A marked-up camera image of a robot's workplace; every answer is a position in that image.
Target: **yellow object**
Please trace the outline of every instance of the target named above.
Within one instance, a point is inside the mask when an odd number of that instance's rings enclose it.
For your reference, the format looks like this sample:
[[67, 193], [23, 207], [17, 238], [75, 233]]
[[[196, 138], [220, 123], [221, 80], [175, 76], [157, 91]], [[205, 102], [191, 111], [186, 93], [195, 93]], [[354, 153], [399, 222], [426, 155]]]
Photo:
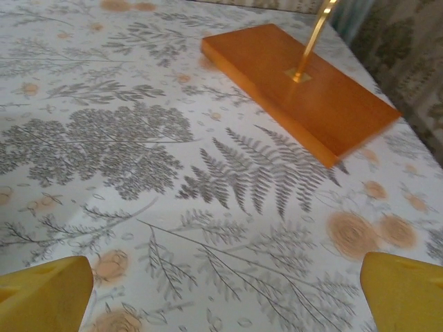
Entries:
[[93, 287], [86, 257], [0, 276], [0, 331], [78, 332]]
[[443, 331], [443, 267], [370, 252], [360, 282], [379, 332]]

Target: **patterned curtain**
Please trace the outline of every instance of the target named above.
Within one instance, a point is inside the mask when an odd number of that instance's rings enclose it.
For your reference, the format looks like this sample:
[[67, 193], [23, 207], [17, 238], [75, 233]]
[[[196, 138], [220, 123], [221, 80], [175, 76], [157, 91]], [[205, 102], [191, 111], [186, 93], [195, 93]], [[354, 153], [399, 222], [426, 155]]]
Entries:
[[346, 44], [350, 44], [368, 15], [374, 0], [340, 0], [330, 23]]
[[443, 0], [375, 0], [351, 48], [443, 165]]
[[315, 14], [323, 0], [192, 0], [200, 2], [224, 3], [226, 5], [288, 10]]

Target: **rectangular wooden board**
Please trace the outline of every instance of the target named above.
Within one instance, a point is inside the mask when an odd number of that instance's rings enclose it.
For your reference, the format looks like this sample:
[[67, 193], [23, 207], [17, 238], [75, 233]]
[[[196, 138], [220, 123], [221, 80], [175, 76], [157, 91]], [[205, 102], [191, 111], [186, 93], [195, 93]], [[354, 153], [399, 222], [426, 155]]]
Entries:
[[203, 38], [201, 50], [326, 167], [401, 116], [316, 54], [311, 79], [295, 83], [304, 46], [274, 24]]

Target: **table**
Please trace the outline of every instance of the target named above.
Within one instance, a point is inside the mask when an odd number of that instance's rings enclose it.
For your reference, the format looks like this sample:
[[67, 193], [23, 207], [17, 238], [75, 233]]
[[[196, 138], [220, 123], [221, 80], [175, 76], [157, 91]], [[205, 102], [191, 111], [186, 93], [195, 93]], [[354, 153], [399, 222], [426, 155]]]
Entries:
[[[443, 264], [443, 172], [404, 120], [325, 169], [199, 51], [269, 22], [303, 42], [313, 16], [179, 0], [0, 15], [1, 272], [87, 256], [82, 331], [375, 331], [366, 252]], [[330, 27], [316, 51], [387, 100]]]

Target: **brass pole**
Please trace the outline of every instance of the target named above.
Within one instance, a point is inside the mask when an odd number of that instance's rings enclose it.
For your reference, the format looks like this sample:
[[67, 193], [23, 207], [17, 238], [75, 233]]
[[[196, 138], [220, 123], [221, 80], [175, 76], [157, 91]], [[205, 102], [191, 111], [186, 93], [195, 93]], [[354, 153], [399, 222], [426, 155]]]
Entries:
[[329, 16], [330, 12], [332, 11], [332, 8], [337, 2], [338, 0], [325, 0], [322, 6], [320, 7], [320, 11], [318, 12], [314, 30], [312, 31], [311, 37], [309, 38], [305, 50], [303, 51], [303, 55], [300, 59], [300, 63], [298, 65], [296, 74], [293, 77], [293, 80], [295, 82], [299, 83], [301, 81], [303, 77], [303, 72], [305, 71], [307, 62], [309, 60], [309, 56], [311, 55], [312, 50], [314, 49], [314, 46], [316, 45], [316, 42], [318, 40], [318, 36], [320, 35], [321, 30], [325, 26], [326, 19]]

